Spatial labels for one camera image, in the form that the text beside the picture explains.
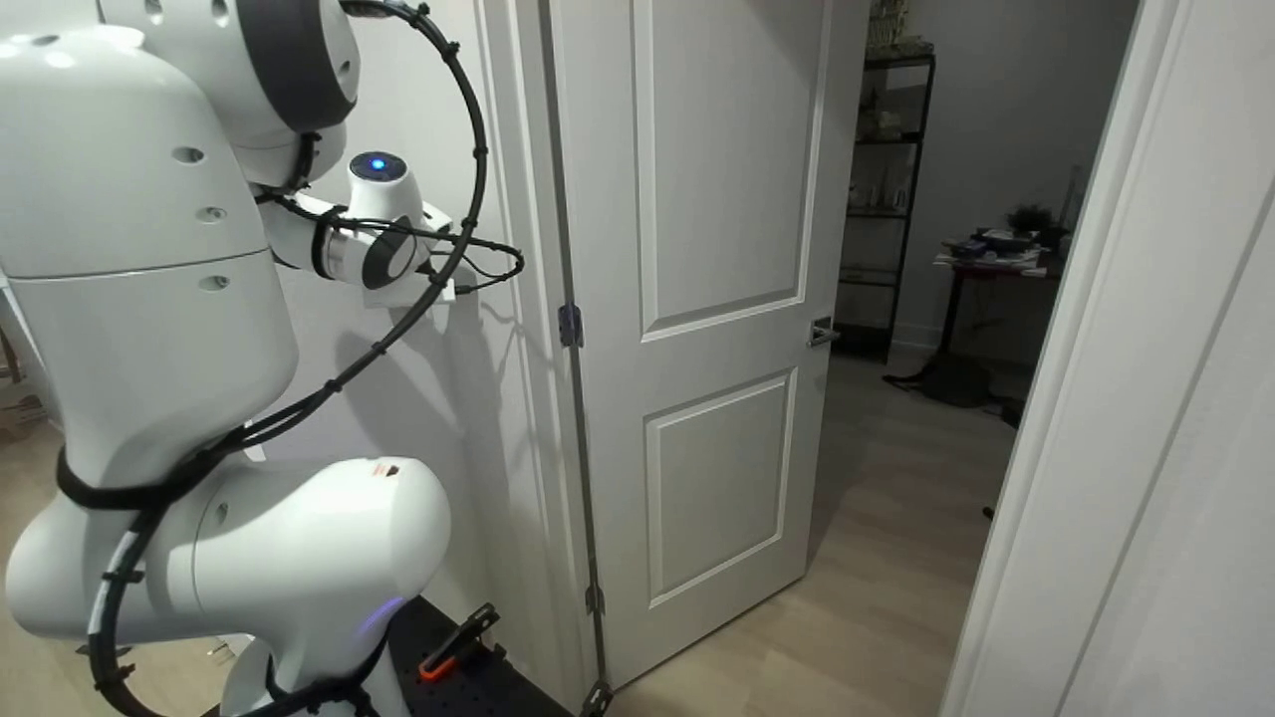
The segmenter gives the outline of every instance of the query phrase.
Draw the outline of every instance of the white door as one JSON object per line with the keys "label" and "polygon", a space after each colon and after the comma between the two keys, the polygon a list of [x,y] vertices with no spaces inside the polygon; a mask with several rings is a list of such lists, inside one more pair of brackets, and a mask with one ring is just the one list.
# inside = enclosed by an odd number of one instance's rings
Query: white door
{"label": "white door", "polygon": [[561,0],[614,687],[803,574],[864,0]]}

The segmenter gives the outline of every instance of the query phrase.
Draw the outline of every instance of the door frame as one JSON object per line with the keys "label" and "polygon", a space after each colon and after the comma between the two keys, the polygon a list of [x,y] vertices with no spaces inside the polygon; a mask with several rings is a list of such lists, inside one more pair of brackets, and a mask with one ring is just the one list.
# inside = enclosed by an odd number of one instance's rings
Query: door frame
{"label": "door frame", "polygon": [[[1143,445],[1122,453],[1122,480],[1104,486],[1104,524],[1086,524],[1086,509],[1075,509],[1099,480],[1086,473],[1082,482],[1065,482],[1069,464],[1058,457],[1065,441],[1075,441],[1075,425],[1058,421],[1069,412],[1069,396],[1093,376],[1075,376],[1086,360],[1082,350],[1097,343],[1093,315],[1099,308],[1120,302],[1120,287],[1112,287],[1112,258],[1140,250],[1134,234],[1120,234],[1120,212],[1140,185],[1140,136],[1154,120],[1154,101],[1163,88],[1163,73],[1175,51],[1175,35],[1187,23],[1195,0],[1143,0],[1131,48],[1122,60],[1122,77],[1112,101],[1099,164],[1086,188],[1086,206],[1075,231],[1075,250],[1069,262],[1069,279],[1057,302],[1057,320],[1047,331],[1047,348],[1038,360],[1038,384],[1033,386],[1033,404],[1018,425],[1018,441],[1005,480],[997,529],[982,549],[976,599],[968,606],[965,639],[956,648],[956,666],[946,676],[944,712],[965,717],[982,700],[989,687],[1005,682],[1005,674],[982,671],[997,639],[1022,630],[1005,621],[1005,611],[1022,590],[1014,581],[1027,549],[1047,549],[1047,529],[1057,526],[1082,526],[1082,546],[1093,549],[1086,561],[1057,566],[1070,593],[1069,602],[1050,606],[1047,639],[1035,632],[1018,662],[1038,666],[1042,682],[1035,687],[1035,711],[1057,712],[1065,690],[1075,674],[1082,652],[1082,639],[1097,627],[1097,613],[1115,581],[1120,553],[1140,524],[1140,508],[1152,489],[1154,468],[1171,441],[1171,425],[1180,408],[1187,404],[1195,376],[1166,371],[1148,384],[1160,399],[1148,412]],[[482,73],[490,88],[490,140],[499,185],[509,204],[504,234],[531,254],[531,273],[516,282],[516,323],[531,348],[531,421],[541,441],[539,453],[539,501],[541,509],[524,518],[520,536],[539,542],[533,557],[516,561],[515,577],[494,574],[499,599],[516,602],[524,574],[544,574],[559,606],[539,613],[541,648],[539,666],[531,671],[561,704],[581,704],[588,694],[598,666],[594,666],[594,632],[584,613],[584,586],[588,586],[588,549],[584,549],[584,470],[577,457],[581,421],[577,421],[577,396],[568,360],[559,348],[559,308],[568,301],[564,279],[564,212],[561,212],[561,180],[555,154],[555,108],[548,108],[548,73],[544,73],[544,11],[533,0],[475,0],[478,42],[482,42]],[[1207,328],[1223,311],[1223,287],[1200,297],[1180,293],[1163,311],[1200,315]],[[1189,368],[1212,348],[1212,335],[1182,331],[1163,339],[1160,350],[1189,354]],[[1050,526],[1035,526],[1038,508],[1058,508]]]}

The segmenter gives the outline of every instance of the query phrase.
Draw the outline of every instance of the humanoid robot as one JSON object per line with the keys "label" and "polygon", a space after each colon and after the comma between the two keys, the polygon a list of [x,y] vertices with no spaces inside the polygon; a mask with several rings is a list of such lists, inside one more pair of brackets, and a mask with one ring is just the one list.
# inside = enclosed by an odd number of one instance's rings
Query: humanoid robot
{"label": "humanoid robot", "polygon": [[[439,250],[410,166],[345,164],[349,204],[302,188],[341,161],[358,96],[349,15],[397,15],[452,73],[475,204]],[[253,632],[220,712],[405,712],[381,639],[439,571],[451,509],[410,457],[320,473],[247,464],[337,396],[443,297],[482,206],[482,111],[426,10],[378,0],[82,0],[0,11],[0,273],[65,421],[59,493],[18,536],[5,599],[45,639]],[[277,267],[421,301],[355,368],[260,419],[289,384]]]}

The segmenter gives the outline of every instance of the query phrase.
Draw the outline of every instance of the light wood floor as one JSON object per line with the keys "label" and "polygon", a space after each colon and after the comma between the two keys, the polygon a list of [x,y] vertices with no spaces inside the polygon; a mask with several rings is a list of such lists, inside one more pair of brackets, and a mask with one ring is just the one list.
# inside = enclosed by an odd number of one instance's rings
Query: light wood floor
{"label": "light wood floor", "polygon": [[[697,648],[625,690],[618,717],[927,717],[940,704],[978,508],[1010,432],[831,362],[814,571]],[[0,571],[50,493],[55,432],[0,412]],[[197,712],[225,676],[213,643],[148,647],[131,682],[162,712]],[[106,717],[75,647],[29,639],[0,611],[0,717]]]}
{"label": "light wood floor", "polygon": [[618,717],[932,717],[1010,432],[831,362],[810,577],[674,659]]}

